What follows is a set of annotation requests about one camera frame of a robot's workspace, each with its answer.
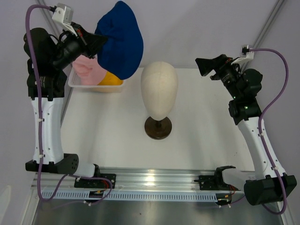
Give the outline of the pink bucket hat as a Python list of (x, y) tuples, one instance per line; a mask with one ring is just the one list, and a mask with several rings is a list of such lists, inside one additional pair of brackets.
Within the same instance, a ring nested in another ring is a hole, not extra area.
[(72, 67), (79, 76), (81, 85), (98, 85), (105, 78), (107, 70), (103, 69), (97, 59), (89, 59), (80, 55), (73, 63)]

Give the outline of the blue bucket hat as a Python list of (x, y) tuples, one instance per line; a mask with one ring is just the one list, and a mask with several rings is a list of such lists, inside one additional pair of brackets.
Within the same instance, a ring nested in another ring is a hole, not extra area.
[(129, 5), (118, 1), (98, 21), (95, 34), (108, 38), (97, 53), (98, 64), (120, 80), (130, 78), (143, 57), (143, 38)]

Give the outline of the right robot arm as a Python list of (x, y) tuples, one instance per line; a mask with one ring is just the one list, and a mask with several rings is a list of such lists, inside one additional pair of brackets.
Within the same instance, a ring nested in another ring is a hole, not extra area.
[(267, 136), (264, 112), (256, 100), (263, 75), (255, 69), (241, 72), (241, 60), (224, 54), (213, 59), (195, 60), (201, 76), (214, 71), (210, 79), (220, 80), (232, 97), (229, 113), (246, 141), (255, 168), (252, 180), (234, 166), (218, 167), (213, 182), (218, 189), (233, 186), (242, 191), (251, 205), (283, 202), (285, 207), (297, 181), (295, 176), (286, 174)]

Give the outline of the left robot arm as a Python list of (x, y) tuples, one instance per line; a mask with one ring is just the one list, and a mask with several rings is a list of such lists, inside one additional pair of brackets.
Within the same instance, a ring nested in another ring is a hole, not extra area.
[(24, 50), (29, 56), (27, 86), (36, 132), (34, 156), (25, 164), (25, 169), (85, 177), (85, 183), (96, 188), (101, 183), (97, 165), (80, 162), (77, 154), (64, 153), (62, 149), (61, 113), (67, 81), (64, 69), (79, 56), (93, 58), (108, 38), (89, 33), (79, 24), (72, 25), (75, 34), (64, 31), (64, 40), (53, 41), (43, 28), (33, 28), (23, 38)]

